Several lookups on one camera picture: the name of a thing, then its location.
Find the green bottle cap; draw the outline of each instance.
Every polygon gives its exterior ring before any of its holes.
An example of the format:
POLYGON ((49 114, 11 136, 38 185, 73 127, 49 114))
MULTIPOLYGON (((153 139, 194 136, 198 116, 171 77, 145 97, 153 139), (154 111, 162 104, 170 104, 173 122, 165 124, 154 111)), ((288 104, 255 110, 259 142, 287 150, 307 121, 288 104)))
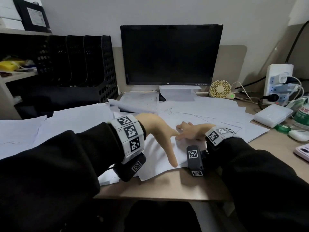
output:
POLYGON ((275 130, 277 130, 278 132, 281 132, 281 133, 288 134, 288 132, 291 131, 291 128, 288 127, 287 125, 278 124, 278 125, 276 125, 275 130))

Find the water bottle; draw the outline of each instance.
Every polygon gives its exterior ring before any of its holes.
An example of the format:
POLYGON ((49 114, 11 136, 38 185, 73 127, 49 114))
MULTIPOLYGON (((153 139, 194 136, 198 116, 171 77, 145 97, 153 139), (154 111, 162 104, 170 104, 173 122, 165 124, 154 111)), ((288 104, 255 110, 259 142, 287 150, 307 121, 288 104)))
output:
POLYGON ((306 130, 309 131, 309 104, 302 105, 299 110, 295 113, 291 129, 294 130, 306 130))

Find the hand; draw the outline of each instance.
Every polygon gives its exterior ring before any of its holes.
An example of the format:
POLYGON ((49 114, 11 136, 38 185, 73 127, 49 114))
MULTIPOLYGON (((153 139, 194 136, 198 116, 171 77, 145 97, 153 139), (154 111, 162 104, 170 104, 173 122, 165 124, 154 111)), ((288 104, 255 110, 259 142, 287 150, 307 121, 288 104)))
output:
POLYGON ((156 141, 166 152, 169 163, 173 167, 177 167, 178 163, 173 151, 171 137, 178 136, 179 133, 168 126, 165 121, 158 115, 151 113, 141 113, 135 117, 146 130, 146 135, 152 134, 156 141))
POLYGON ((183 130, 183 132, 176 137, 176 140, 187 138, 205 141, 205 133, 207 133, 214 126, 214 124, 193 125, 191 122, 186 123, 183 121, 180 125, 176 126, 176 128, 183 130))

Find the monitor stand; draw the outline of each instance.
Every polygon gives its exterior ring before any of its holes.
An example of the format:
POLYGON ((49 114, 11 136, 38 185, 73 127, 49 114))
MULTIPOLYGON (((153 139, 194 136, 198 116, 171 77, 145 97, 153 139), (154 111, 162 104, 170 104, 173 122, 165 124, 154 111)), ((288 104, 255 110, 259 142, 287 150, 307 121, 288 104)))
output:
POLYGON ((166 99, 161 95, 161 93, 159 93, 159 101, 160 102, 165 102, 166 99))

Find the monitor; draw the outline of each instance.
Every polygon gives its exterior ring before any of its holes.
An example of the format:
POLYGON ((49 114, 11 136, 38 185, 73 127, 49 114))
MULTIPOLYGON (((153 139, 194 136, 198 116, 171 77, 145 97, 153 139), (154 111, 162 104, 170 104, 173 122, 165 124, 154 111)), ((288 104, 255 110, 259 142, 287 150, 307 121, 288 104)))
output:
POLYGON ((121 26, 127 84, 210 85, 223 25, 121 26))

